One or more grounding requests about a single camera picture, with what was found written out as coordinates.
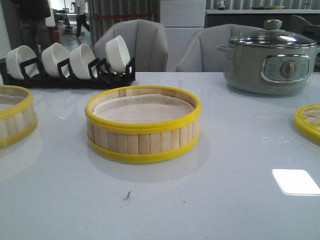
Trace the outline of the grey-green electric cooking pot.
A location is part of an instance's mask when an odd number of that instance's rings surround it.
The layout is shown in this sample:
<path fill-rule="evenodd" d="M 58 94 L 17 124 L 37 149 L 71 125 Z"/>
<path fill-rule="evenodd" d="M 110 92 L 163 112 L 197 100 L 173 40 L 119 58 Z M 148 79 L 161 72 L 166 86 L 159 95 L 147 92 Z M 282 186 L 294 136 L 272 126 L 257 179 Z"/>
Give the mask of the grey-green electric cooking pot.
<path fill-rule="evenodd" d="M 224 78 L 231 86 L 259 94 L 300 92 L 311 81 L 319 46 L 263 47 L 230 43 L 217 49 L 226 55 Z"/>

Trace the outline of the white bowl far left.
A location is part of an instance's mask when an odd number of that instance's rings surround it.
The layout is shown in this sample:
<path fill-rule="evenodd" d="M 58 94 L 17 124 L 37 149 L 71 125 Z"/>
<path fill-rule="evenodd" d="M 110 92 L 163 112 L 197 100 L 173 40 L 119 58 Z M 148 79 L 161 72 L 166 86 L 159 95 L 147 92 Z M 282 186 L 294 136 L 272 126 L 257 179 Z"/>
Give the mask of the white bowl far left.
<path fill-rule="evenodd" d="M 36 57 L 35 52 L 26 45 L 11 50 L 6 56 L 6 68 L 8 73 L 18 80 L 23 80 L 24 76 L 21 71 L 20 63 L 31 60 Z"/>

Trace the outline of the walking person in background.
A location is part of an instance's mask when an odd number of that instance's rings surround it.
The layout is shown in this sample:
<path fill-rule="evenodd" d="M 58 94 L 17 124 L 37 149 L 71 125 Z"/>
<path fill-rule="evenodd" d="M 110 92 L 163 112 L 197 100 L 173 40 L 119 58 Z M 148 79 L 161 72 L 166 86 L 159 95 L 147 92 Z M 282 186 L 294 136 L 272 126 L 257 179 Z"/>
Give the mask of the walking person in background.
<path fill-rule="evenodd" d="M 82 26 L 84 26 L 87 31 L 90 32 L 90 26 L 87 23 L 87 14 L 86 14 L 86 0 L 75 0 L 74 7 L 76 13 L 76 34 L 75 38 L 79 39 L 81 37 Z"/>

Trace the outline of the person in dark clothes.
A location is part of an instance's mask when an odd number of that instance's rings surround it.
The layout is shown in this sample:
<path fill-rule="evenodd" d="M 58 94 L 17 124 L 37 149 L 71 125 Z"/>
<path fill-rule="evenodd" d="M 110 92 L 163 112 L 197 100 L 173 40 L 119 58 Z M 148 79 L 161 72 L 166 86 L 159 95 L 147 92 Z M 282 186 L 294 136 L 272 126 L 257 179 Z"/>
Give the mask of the person in dark clothes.
<path fill-rule="evenodd" d="M 52 45 L 46 18 L 51 16 L 47 0 L 12 0 L 17 6 L 20 31 L 24 45 L 30 47 L 37 56 Z"/>

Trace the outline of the grey chair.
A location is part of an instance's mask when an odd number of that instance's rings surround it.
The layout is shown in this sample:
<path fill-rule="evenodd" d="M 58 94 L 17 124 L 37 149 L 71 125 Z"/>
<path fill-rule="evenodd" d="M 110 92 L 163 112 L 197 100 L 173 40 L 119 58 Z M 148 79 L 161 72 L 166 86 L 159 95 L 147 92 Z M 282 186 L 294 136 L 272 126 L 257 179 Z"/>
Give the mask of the grey chair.
<path fill-rule="evenodd" d="M 106 58 L 106 43 L 122 36 L 137 72 L 164 72 L 168 61 L 168 41 L 165 27 L 154 21 L 134 19 L 114 24 L 93 46 L 99 59 Z"/>
<path fill-rule="evenodd" d="M 226 54 L 217 47 L 228 45 L 231 37 L 258 29 L 248 25 L 223 24 L 197 31 L 188 42 L 175 71 L 223 72 Z"/>

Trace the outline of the grey chair right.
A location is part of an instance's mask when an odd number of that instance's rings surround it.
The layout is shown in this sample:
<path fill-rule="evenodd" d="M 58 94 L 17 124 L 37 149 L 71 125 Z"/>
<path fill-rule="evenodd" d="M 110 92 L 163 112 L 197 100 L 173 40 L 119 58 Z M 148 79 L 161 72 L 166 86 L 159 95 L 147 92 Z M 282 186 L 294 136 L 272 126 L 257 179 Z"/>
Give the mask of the grey chair right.
<path fill-rule="evenodd" d="M 223 72 L 226 54 L 217 47 L 228 45 L 231 37 L 258 29 L 248 25 L 223 24 L 197 31 L 188 42 L 175 71 Z"/>

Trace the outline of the white steamer paper liner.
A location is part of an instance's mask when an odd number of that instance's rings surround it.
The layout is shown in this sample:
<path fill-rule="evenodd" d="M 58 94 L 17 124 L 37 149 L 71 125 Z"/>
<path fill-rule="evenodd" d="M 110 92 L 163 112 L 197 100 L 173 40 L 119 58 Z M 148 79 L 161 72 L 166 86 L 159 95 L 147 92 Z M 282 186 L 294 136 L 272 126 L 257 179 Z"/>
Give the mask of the white steamer paper liner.
<path fill-rule="evenodd" d="M 154 93 L 104 101 L 93 108 L 93 114 L 117 123 L 155 124 L 182 118 L 194 109 L 185 100 Z"/>

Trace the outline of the grey chair left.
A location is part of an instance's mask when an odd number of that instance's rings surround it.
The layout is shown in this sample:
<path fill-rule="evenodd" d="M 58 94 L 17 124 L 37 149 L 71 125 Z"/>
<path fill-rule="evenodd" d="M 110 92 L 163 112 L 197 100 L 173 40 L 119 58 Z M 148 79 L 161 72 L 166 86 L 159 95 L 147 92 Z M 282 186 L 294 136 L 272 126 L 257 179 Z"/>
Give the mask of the grey chair left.
<path fill-rule="evenodd" d="M 164 72 L 168 61 L 168 41 L 165 27 L 154 21 L 134 19 L 114 24 L 93 46 L 99 59 L 106 58 L 106 43 L 122 36 L 137 72 Z"/>

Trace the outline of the white cabinet in background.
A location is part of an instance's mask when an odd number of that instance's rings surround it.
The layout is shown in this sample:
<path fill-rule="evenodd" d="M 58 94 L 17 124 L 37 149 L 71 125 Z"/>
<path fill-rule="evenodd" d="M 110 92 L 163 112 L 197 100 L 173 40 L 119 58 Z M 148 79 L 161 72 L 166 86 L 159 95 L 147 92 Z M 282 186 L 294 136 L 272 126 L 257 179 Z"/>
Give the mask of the white cabinet in background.
<path fill-rule="evenodd" d="M 167 72 L 174 72 L 192 35 L 205 27 L 205 0 L 161 0 L 160 23 L 168 42 Z"/>

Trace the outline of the white bowl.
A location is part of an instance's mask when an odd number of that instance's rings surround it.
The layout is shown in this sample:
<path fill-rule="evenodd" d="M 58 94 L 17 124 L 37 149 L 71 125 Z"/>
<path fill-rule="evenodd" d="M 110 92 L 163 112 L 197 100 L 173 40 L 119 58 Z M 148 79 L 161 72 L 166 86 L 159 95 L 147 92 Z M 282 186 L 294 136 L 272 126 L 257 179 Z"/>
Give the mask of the white bowl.
<path fill-rule="evenodd" d="M 80 80 L 91 79 L 88 64 L 96 59 L 87 44 L 81 44 L 69 54 L 70 66 L 74 75 Z"/>
<path fill-rule="evenodd" d="M 18 80 L 23 80 L 24 76 L 21 71 L 20 63 L 31 60 L 36 57 L 35 52 L 26 45 L 11 50 L 6 56 L 6 68 L 8 73 Z"/>
<path fill-rule="evenodd" d="M 113 72 L 124 73 L 131 57 L 126 42 L 121 35 L 105 45 L 106 58 Z"/>
<path fill-rule="evenodd" d="M 54 43 L 42 52 L 42 64 L 45 71 L 53 78 L 60 78 L 57 64 L 69 58 L 69 53 L 60 44 Z"/>

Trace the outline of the bamboo steamer lid yellow rim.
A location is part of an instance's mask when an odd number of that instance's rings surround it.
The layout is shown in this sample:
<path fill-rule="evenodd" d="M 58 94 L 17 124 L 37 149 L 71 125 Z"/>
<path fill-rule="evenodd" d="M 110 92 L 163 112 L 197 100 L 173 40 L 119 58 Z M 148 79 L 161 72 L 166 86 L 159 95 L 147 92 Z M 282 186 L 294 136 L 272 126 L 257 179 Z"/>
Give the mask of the bamboo steamer lid yellow rim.
<path fill-rule="evenodd" d="M 320 105 L 312 104 L 298 108 L 293 116 L 296 129 L 313 142 L 320 143 Z"/>

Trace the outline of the red bin in background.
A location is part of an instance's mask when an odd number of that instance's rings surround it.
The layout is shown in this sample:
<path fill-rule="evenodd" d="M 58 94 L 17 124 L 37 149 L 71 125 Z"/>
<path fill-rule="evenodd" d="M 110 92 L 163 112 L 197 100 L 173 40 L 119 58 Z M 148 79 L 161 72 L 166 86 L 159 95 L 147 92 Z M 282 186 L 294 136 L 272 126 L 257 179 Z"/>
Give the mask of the red bin in background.
<path fill-rule="evenodd" d="M 48 26 L 47 29 L 51 43 L 60 43 L 59 28 L 57 26 Z"/>

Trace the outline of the bamboo steamer basket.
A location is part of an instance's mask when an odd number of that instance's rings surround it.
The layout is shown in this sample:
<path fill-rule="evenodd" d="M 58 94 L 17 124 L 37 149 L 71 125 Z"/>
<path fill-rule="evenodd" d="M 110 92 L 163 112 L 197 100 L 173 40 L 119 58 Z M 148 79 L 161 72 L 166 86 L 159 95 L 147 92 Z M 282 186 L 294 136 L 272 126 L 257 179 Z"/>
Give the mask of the bamboo steamer basket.
<path fill-rule="evenodd" d="M 38 124 L 33 94 L 15 85 L 0 86 L 0 147 L 27 137 Z"/>
<path fill-rule="evenodd" d="M 161 94 L 190 103 L 194 110 L 181 118 L 148 124 L 119 123 L 93 114 L 94 107 L 128 96 Z M 200 136 L 201 102 L 192 93 L 169 86 L 136 85 L 104 91 L 86 104 L 90 146 L 100 155 L 119 162 L 149 164 L 179 157 L 190 151 Z"/>

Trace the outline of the glass pot lid with knob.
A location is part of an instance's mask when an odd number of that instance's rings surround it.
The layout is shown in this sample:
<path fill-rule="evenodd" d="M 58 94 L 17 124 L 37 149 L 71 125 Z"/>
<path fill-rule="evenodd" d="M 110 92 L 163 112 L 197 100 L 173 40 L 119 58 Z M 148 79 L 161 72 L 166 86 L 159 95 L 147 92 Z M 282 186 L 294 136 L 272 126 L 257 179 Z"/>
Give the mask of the glass pot lid with knob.
<path fill-rule="evenodd" d="M 311 48 L 317 41 L 304 35 L 281 29 L 282 21 L 267 19 L 264 28 L 233 36 L 229 42 L 237 45 L 268 48 Z"/>

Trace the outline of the white bowl far right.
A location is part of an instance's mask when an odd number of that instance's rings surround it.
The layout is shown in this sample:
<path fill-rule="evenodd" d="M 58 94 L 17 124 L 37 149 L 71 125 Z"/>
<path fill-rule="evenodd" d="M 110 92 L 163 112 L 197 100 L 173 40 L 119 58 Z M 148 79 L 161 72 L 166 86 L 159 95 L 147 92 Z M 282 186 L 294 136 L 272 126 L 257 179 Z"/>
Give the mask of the white bowl far right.
<path fill-rule="evenodd" d="M 131 57 L 126 42 L 121 35 L 105 45 L 106 58 L 113 72 L 124 73 Z"/>

